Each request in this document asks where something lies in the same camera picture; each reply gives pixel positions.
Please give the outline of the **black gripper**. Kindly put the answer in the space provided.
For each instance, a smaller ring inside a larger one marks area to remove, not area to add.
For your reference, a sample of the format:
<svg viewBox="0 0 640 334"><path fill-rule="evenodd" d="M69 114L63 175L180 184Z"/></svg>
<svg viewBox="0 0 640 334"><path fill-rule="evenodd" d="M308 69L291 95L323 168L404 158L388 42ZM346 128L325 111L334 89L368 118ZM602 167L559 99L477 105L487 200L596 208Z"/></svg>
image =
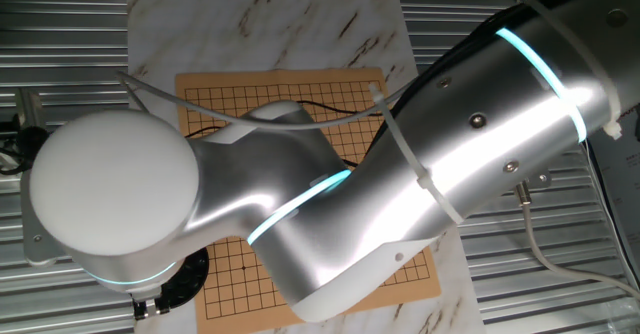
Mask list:
<svg viewBox="0 0 640 334"><path fill-rule="evenodd" d="M171 310L169 302L161 297L161 286L134 288L130 291L130 295L133 299L133 312L136 321L164 315Z"/></svg>

